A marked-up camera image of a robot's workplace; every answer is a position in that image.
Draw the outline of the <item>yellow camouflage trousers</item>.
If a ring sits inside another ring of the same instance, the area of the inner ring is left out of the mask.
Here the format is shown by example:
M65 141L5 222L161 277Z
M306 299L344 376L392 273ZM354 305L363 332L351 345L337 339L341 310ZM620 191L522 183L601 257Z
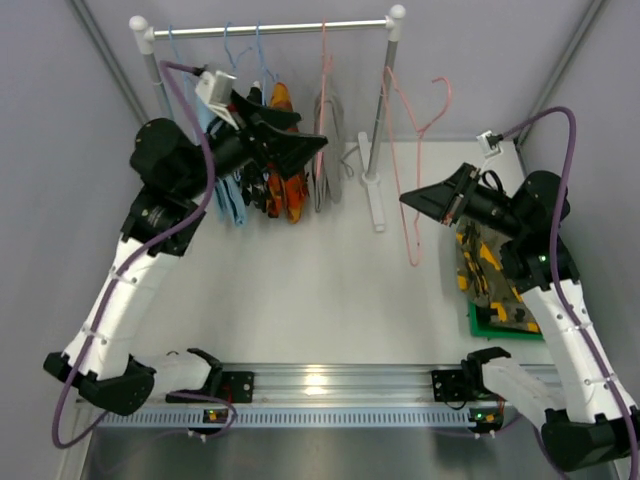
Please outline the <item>yellow camouflage trousers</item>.
M469 302L491 309L493 321L537 324L503 271L500 248L507 240L504 234L463 217L456 227L458 288Z

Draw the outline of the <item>pink wire hanger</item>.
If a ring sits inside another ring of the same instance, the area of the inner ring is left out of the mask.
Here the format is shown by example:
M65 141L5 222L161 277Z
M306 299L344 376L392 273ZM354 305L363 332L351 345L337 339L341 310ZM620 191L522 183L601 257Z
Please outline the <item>pink wire hanger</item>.
M398 194L402 193L402 185L400 179L399 172L399 161L398 155L396 151L396 143L395 143L395 134L394 134L394 124L392 119L392 106L391 106L391 91L394 91L400 98L401 103L405 109L406 115L408 116L410 123L414 130L415 140L416 140L416 148L415 148L415 187L422 187L422 144L426 133L447 113L449 110L452 97L453 97L453 89L450 83L450 80L447 77L439 76L434 78L431 83L432 84L443 84L446 88L446 96L444 100L444 104L438 113L424 125L419 126L412 106L401 89L396 76L391 67L385 67L383 70L383 78L381 88L382 88L382 100L383 106L385 107L384 113L384 124L389 136L389 145L391 151L391 160L392 160L392 168L394 173L394 181L396 186L396 191ZM398 203L401 224L403 229L403 237L405 241L407 259L409 265L413 268L417 268L422 260L422 245L421 245L421 230L420 230L420 214L416 213L413 217L412 222L409 222L407 219L407 214L405 213L403 204L401 202Z

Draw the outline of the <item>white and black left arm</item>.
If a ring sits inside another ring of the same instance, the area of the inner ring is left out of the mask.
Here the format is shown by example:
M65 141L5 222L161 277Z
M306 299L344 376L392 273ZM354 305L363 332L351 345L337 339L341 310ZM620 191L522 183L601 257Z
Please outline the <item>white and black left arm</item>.
M154 397L203 402L219 391L223 365L199 348L134 356L140 321L187 252L216 177L253 164L290 178L328 143L323 135L298 132L296 112L237 92L229 105L230 121L216 119L203 131L211 160L169 118L150 120L137 132L130 165L143 186L120 229L108 276L76 337L44 361L45 371L66 388L109 413L131 415Z

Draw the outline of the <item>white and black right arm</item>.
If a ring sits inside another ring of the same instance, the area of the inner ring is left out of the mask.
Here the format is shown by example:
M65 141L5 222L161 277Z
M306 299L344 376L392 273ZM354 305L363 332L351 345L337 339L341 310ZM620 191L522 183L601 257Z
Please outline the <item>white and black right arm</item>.
M627 458L635 479L639 407L607 359L579 272L557 236L554 219L570 211L560 186L558 175L538 170L507 195L482 185L479 168L464 163L449 178L399 200L443 225L469 219L506 236L501 270L539 326L561 390L550 390L499 347L467 356L475 386L512 404L562 472Z

